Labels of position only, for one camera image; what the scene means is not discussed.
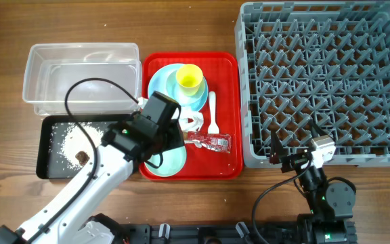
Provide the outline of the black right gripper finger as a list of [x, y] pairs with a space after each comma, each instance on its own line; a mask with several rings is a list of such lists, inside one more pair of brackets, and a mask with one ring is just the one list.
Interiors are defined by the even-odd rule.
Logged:
[[271, 132], [271, 150], [270, 150], [270, 160], [272, 164], [281, 164], [282, 158], [286, 156], [286, 150], [282, 146], [282, 143], [277, 136], [276, 132]]
[[309, 127], [312, 138], [318, 138], [327, 135], [327, 133], [322, 130], [313, 119], [309, 121]]

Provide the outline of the mint green bowl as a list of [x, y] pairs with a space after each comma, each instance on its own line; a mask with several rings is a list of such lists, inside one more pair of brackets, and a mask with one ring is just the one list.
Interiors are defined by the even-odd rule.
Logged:
[[186, 164], [187, 151], [185, 146], [167, 150], [162, 153], [162, 165], [154, 168], [144, 165], [143, 174], [147, 178], [168, 178], [179, 173]]

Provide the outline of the white napkin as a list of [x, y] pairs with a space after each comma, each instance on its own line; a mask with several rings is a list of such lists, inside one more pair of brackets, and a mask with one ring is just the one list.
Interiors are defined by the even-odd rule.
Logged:
[[197, 148], [202, 147], [199, 141], [193, 140], [193, 135], [198, 134], [204, 124], [202, 113], [183, 106], [181, 112], [178, 110], [174, 112], [172, 119], [178, 119], [185, 143], [193, 143]]

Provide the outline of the red ketchup sachet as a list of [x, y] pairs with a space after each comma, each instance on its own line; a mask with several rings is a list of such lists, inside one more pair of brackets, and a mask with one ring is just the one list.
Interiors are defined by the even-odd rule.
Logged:
[[231, 153], [232, 137], [227, 134], [206, 134], [201, 132], [184, 132], [185, 143], [193, 143], [199, 148], [206, 148], [218, 153]]

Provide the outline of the brown meat scrap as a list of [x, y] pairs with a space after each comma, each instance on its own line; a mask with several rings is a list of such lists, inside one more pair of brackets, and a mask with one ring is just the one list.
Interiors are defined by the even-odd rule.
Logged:
[[85, 151], [79, 151], [75, 155], [75, 159], [79, 162], [79, 165], [83, 167], [89, 162], [90, 157]]

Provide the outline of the white rice pile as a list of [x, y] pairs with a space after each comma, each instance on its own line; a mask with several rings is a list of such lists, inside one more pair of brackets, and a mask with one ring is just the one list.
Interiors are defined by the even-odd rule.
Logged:
[[80, 170], [82, 166], [75, 159], [79, 151], [85, 151], [90, 160], [93, 160], [93, 149], [85, 134], [72, 122], [55, 123], [51, 126], [51, 139], [49, 140], [49, 155], [53, 157], [51, 162], [62, 166], [64, 171]]

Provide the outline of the yellow plastic cup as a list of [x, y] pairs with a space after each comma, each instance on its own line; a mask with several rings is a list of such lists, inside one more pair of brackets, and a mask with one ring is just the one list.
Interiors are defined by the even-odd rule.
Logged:
[[179, 88], [186, 96], [193, 96], [203, 80], [203, 72], [195, 64], [184, 64], [176, 72], [176, 79]]

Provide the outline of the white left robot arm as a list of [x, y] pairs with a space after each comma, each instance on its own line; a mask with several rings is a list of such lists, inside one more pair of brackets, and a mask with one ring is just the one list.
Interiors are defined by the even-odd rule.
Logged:
[[156, 120], [146, 111], [112, 124], [86, 165], [39, 213], [17, 230], [0, 227], [0, 243], [80, 243], [90, 230], [84, 223], [98, 205], [139, 163], [163, 151], [183, 146], [179, 115]]

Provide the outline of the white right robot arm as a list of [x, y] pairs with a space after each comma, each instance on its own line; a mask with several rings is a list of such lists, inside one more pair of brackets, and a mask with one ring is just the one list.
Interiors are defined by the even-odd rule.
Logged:
[[335, 153], [335, 141], [314, 121], [309, 122], [309, 146], [291, 154], [272, 132], [270, 162], [280, 164], [283, 173], [293, 171], [311, 212], [297, 217], [297, 243], [357, 243], [353, 206], [357, 188], [342, 177], [328, 178], [323, 164]]

